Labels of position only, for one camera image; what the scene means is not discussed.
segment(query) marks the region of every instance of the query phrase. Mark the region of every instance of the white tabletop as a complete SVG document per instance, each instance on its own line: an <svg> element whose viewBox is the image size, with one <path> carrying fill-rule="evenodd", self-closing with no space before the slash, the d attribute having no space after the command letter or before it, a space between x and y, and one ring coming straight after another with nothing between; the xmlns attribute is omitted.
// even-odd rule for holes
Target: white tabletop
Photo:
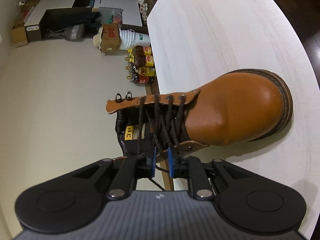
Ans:
<svg viewBox="0 0 320 240"><path fill-rule="evenodd" d="M279 7L273 0L158 0L147 22L161 94L241 68L270 70L286 81L294 114L284 131L194 155L203 162L220 157L296 189L307 202L300 232L310 238L320 211L320 92ZM185 186L175 181L175 189Z"/></svg>

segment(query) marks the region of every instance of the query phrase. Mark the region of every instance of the brown leather boot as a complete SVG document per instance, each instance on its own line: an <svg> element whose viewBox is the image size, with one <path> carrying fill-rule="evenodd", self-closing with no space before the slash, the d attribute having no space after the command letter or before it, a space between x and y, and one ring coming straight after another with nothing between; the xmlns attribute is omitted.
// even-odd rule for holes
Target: brown leather boot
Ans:
<svg viewBox="0 0 320 240"><path fill-rule="evenodd" d="M279 132L293 111L288 86L278 75L240 69L187 92L108 101L117 112L116 133L124 156L142 154L155 143L160 161L174 146L185 155L209 145L262 139Z"/></svg>

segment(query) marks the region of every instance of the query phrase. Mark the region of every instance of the hat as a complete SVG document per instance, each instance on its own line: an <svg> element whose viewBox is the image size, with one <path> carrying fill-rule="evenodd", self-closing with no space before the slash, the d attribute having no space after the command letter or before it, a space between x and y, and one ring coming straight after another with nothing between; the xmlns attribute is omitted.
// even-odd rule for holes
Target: hat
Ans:
<svg viewBox="0 0 320 240"><path fill-rule="evenodd" d="M96 47L99 47L100 50L101 50L101 42L102 42L102 39L101 39L102 31L103 31L103 28L101 27L98 31L98 34L93 36L93 45Z"/></svg>

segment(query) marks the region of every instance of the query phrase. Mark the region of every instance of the logo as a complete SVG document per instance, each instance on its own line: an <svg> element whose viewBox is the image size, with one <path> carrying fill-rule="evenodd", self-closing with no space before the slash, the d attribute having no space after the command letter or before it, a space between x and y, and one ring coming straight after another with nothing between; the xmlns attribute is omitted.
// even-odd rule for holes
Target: logo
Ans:
<svg viewBox="0 0 320 240"><path fill-rule="evenodd" d="M155 196L157 199L163 199L164 198L164 195L159 193Z"/></svg>

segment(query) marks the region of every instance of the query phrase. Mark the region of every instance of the wooden floor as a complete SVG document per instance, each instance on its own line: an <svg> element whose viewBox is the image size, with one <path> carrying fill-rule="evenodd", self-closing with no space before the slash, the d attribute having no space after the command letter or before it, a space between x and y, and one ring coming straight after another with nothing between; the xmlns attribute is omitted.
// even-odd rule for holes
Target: wooden floor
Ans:
<svg viewBox="0 0 320 240"><path fill-rule="evenodd" d="M157 0L147 0L149 11ZM274 0L283 11L309 57L320 84L320 0ZM153 94L159 93L157 82L151 85ZM320 219L311 240L320 239Z"/></svg>

